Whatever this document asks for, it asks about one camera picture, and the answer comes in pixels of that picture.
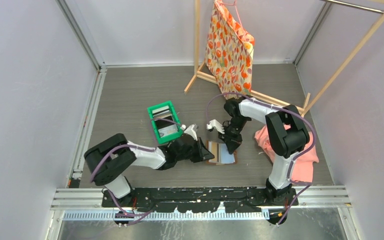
green basket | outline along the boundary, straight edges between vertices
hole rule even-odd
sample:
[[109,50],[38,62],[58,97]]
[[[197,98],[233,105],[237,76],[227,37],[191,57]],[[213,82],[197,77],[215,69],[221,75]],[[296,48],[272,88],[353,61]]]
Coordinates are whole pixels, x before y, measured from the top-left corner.
[[[171,115],[173,116],[173,121],[180,124],[179,118],[176,114],[176,110],[175,110],[175,107],[173,106],[172,101],[166,101],[166,102],[148,107],[149,118],[150,119],[154,118],[153,114],[152,114],[153,110],[156,110],[156,109],[159,109],[162,107],[166,107],[166,106],[168,106],[168,109],[170,110]],[[151,123],[152,123],[152,128],[153,128],[154,134],[156,136],[156,140],[158,141],[159,144],[165,144],[167,142],[170,142],[171,140],[177,139],[178,137],[180,137],[183,134],[183,130],[180,128],[180,126],[176,125],[176,127],[177,127],[176,133],[172,133],[170,135],[160,137],[160,133],[158,132],[157,125],[155,124],[155,121],[152,121]]]

white wall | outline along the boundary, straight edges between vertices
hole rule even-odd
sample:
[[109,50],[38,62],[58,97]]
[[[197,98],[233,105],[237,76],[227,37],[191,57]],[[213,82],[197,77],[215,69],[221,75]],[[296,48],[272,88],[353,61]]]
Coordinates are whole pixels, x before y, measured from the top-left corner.
[[[298,66],[305,92],[320,90],[377,17],[332,8]],[[384,239],[384,24],[310,112],[363,239]]]
[[[69,0],[107,65],[178,64],[194,60],[195,0]],[[292,62],[323,2],[238,0],[243,26],[255,38],[255,63]],[[234,7],[228,7],[236,18]],[[201,0],[204,57],[213,0]]]
[[0,240],[44,237],[95,78],[54,0],[0,0]]

folded fabric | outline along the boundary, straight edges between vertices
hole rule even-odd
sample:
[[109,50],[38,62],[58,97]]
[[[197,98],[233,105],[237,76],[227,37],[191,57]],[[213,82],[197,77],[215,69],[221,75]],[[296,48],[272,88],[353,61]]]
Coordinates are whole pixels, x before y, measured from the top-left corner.
[[[305,145],[304,149],[308,149],[313,142],[313,135],[309,132],[310,141]],[[271,162],[275,160],[275,151],[270,145],[269,132],[267,126],[264,126],[261,130],[255,133],[255,140],[263,151],[268,155]],[[296,182],[309,182],[313,181],[313,162],[318,163],[316,148],[313,147],[310,151],[298,157],[293,167],[291,179]]]

gray floor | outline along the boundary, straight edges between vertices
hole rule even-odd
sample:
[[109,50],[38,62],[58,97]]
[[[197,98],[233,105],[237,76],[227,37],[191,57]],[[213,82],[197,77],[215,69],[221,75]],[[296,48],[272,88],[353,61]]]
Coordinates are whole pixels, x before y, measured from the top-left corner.
[[347,236],[336,208],[292,208],[279,228],[265,220],[143,221],[127,228],[111,221],[63,221],[58,239],[345,240]]
[[[291,104],[303,105],[305,97],[294,65],[254,65],[252,72],[252,87],[255,91]],[[213,83],[197,79],[189,93],[184,94],[192,75],[191,66],[108,69],[89,146],[116,133],[123,133],[136,144],[155,146],[147,108],[168,100],[172,101],[182,124],[198,124],[198,134],[203,140],[216,140],[217,133],[205,131],[205,107],[220,90]],[[223,104],[222,97],[211,104],[210,119],[216,118],[220,122],[230,119],[223,110]],[[309,114],[306,118],[312,123]],[[255,120],[247,123],[242,131],[243,143],[237,150],[237,164],[216,166],[204,162],[181,161],[165,171],[131,166],[124,175],[134,187],[264,186],[272,164],[254,140],[255,132],[262,126]],[[332,185],[319,142],[316,150],[320,162],[314,164],[313,183]],[[81,188],[96,187],[89,183],[89,178],[90,171],[85,165]]]

folded cloth in bin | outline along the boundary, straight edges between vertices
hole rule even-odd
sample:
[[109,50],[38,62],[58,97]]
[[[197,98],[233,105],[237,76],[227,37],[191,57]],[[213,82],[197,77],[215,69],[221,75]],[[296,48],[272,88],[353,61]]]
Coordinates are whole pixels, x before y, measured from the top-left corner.
[[[305,145],[304,149],[308,149],[313,142],[313,135],[309,132],[310,141]],[[261,130],[255,133],[255,140],[263,151],[268,155],[271,162],[275,160],[275,151],[270,145],[269,132],[267,126],[264,126]],[[310,151],[304,155],[298,157],[295,162],[295,166],[292,171],[292,180],[296,182],[309,182],[313,181],[313,162],[318,163],[319,158],[317,157],[316,148],[313,147]]]

